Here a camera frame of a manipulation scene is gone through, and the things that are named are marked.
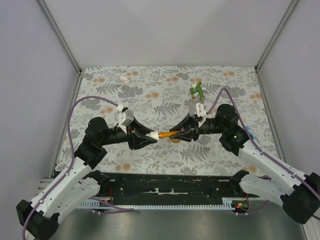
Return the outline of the white pipe elbow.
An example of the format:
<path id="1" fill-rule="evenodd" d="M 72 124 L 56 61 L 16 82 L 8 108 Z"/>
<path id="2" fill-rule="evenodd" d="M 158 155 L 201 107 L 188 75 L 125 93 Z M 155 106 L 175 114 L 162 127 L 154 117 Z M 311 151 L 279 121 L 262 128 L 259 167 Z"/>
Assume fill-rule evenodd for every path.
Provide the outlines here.
<path id="1" fill-rule="evenodd" d="M 153 138 L 157 141 L 160 139 L 160 134 L 158 131 L 151 131 L 150 133 L 147 133 L 145 136 Z"/>

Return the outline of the orange water faucet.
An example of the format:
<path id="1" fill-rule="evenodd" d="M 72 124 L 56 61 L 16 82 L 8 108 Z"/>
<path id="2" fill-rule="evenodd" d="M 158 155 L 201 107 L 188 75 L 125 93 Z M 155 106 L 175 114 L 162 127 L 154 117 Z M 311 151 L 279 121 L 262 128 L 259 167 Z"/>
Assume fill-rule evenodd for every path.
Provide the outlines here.
<path id="1" fill-rule="evenodd" d="M 158 137 L 160 139 L 168 139 L 169 142 L 172 143 L 179 143 L 180 140 L 179 139 L 171 139 L 171 136 L 177 134 L 179 131 L 168 131 L 168 132 L 159 132 L 158 133 Z"/>

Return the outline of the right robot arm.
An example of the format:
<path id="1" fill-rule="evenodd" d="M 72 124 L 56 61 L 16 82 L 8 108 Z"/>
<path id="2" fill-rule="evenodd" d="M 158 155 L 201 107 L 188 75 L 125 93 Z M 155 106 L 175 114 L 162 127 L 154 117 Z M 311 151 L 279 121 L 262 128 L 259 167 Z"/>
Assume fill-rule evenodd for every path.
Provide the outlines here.
<path id="1" fill-rule="evenodd" d="M 219 142 L 228 152 L 252 163 L 269 179 L 262 179 L 240 170 L 234 174 L 229 191 L 235 197 L 244 193 L 259 196 L 282 207 L 285 213 L 299 224 L 306 224 L 320 208 L 320 177 L 315 172 L 306 173 L 274 158 L 264 151 L 248 131 L 239 124 L 234 106 L 221 104 L 213 118 L 201 103 L 172 127 L 171 139 L 185 142 L 197 141 L 201 135 L 221 134 Z"/>

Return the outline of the white pipe elbow far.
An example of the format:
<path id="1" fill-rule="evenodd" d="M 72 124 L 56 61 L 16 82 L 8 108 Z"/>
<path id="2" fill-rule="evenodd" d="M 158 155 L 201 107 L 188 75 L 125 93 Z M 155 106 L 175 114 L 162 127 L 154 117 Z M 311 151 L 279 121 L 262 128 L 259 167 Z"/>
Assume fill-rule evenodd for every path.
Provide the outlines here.
<path id="1" fill-rule="evenodd" d="M 120 79 L 120 81 L 123 82 L 124 84 L 127 84 L 127 83 L 130 82 L 130 80 L 129 80 L 127 77 L 125 77 L 125 76 L 120 76 L 119 79 Z"/>

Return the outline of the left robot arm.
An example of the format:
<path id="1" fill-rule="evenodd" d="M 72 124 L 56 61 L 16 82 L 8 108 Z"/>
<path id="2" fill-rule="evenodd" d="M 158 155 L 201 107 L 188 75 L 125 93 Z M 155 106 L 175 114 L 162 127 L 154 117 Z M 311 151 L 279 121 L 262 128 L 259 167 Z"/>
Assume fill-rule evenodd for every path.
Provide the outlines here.
<path id="1" fill-rule="evenodd" d="M 138 150 L 158 140 L 158 131 L 124 112 L 119 114 L 119 123 L 114 128 L 109 128 L 102 117 L 91 119 L 82 143 L 71 150 L 71 163 L 31 201 L 21 200 L 17 204 L 22 238 L 30 233 L 37 240 L 50 239 L 60 223 L 84 201 L 110 192 L 109 178 L 95 170 L 107 154 L 105 145 L 127 142 L 131 150 Z"/>

